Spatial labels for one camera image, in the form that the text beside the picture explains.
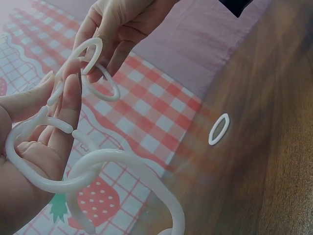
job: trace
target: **red strawberry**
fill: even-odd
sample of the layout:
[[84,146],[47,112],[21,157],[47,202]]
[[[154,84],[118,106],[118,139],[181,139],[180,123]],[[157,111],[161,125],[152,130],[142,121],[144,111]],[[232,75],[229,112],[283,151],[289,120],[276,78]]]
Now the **red strawberry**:
[[0,96],[6,95],[8,86],[3,77],[0,77]]
[[[117,192],[100,177],[79,191],[78,204],[95,227],[102,225],[120,209]],[[73,217],[68,219],[68,224],[72,228],[82,229]]]

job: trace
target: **strawberry print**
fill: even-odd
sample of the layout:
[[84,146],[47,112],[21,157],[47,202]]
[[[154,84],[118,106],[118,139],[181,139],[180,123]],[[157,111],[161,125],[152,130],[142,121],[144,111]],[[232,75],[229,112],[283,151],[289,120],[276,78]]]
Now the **strawberry print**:
[[0,96],[6,95],[7,84],[3,77],[0,77]]
[[[77,199],[79,207],[95,227],[105,223],[120,209],[118,193],[100,177],[79,191]],[[64,215],[68,214],[65,194],[56,194],[50,204],[53,222],[58,218],[64,222]],[[72,228],[82,229],[73,217],[67,221]]]

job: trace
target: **white plastic link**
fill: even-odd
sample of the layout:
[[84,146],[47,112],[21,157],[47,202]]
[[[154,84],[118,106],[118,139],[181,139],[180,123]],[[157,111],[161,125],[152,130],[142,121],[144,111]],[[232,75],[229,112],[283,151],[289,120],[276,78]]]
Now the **white plastic link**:
[[[9,133],[5,143],[7,159],[36,187],[51,193],[66,193],[69,211],[86,233],[90,235],[95,234],[96,230],[94,225],[85,217],[82,210],[79,208],[77,191],[90,185],[91,182],[99,176],[105,162],[124,164],[139,175],[141,180],[167,206],[172,215],[173,227],[163,230],[158,235],[183,235],[185,230],[185,217],[180,203],[161,180],[143,163],[143,161],[137,156],[132,156],[122,150],[98,149],[97,145],[90,138],[80,133],[78,130],[74,130],[68,123],[54,117],[47,117],[48,107],[56,103],[63,93],[64,82],[62,81],[62,73],[67,62],[72,58],[79,58],[83,61],[84,58],[79,57],[79,55],[91,45],[96,45],[96,51],[93,58],[83,69],[82,75],[86,75],[93,66],[98,67],[112,85],[114,95],[106,96],[101,94],[94,89],[86,79],[83,79],[83,84],[90,90],[90,92],[101,100],[117,101],[120,98],[118,86],[114,83],[108,71],[103,66],[96,64],[102,50],[102,41],[98,38],[92,38],[85,41],[72,52],[71,56],[56,73],[55,80],[58,82],[58,85],[55,92],[48,100],[47,105],[43,106],[34,118],[16,125]],[[14,148],[15,144],[25,141],[38,125],[54,126],[65,133],[72,134],[75,139],[88,147],[89,153],[83,156],[74,165],[67,180],[53,181],[42,177],[16,153]]]

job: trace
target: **tablecloth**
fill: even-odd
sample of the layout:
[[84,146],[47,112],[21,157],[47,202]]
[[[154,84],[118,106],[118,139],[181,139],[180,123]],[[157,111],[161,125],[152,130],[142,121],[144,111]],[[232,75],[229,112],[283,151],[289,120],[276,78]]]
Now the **tablecloth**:
[[[81,22],[40,0],[15,8],[0,37],[0,95],[29,90],[50,70],[55,72],[71,53]],[[159,177],[169,170],[200,99],[172,78],[130,53],[114,76],[121,91],[117,102],[104,102],[83,89],[78,129],[99,148],[118,148],[140,156]],[[108,82],[95,84],[110,94]],[[86,154],[74,142],[64,178]],[[79,192],[79,205],[100,235],[125,235],[136,222],[151,191],[127,167],[106,163],[90,186]],[[17,235],[83,235],[72,219],[65,195],[52,201]]]

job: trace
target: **wood grain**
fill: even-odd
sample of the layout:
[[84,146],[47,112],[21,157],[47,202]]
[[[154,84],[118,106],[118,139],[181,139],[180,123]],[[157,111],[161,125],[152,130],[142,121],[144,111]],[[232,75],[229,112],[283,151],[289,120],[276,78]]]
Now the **wood grain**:
[[[223,113],[230,127],[209,146]],[[186,235],[313,234],[312,0],[273,0],[213,81],[169,169],[162,180],[183,206]],[[171,226],[151,194],[131,234]]]

